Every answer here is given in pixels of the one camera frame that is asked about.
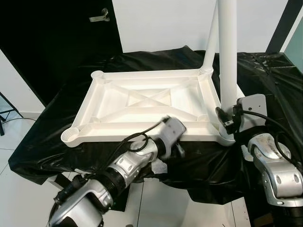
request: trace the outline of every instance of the black tarp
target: black tarp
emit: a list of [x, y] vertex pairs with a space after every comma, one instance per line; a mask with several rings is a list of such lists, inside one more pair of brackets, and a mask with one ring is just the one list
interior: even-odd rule
[[[75, 148], [61, 142], [91, 84], [90, 74], [104, 72], [184, 70], [201, 67], [204, 51], [187, 46], [168, 51], [94, 56], [79, 66], [46, 107], [9, 159], [12, 171], [35, 183], [75, 168], [91, 171], [111, 157], [115, 142], [82, 143]], [[219, 57], [214, 59], [213, 82], [218, 95]], [[303, 76], [282, 53], [238, 53], [238, 85], [243, 93], [265, 94], [268, 116], [290, 127], [302, 138]], [[246, 162], [238, 144], [223, 147], [215, 142], [181, 142], [185, 158], [168, 160], [168, 173], [154, 175], [146, 167], [143, 177], [157, 177], [167, 185], [187, 189], [199, 202], [224, 204], [248, 193], [262, 195], [258, 171]]]

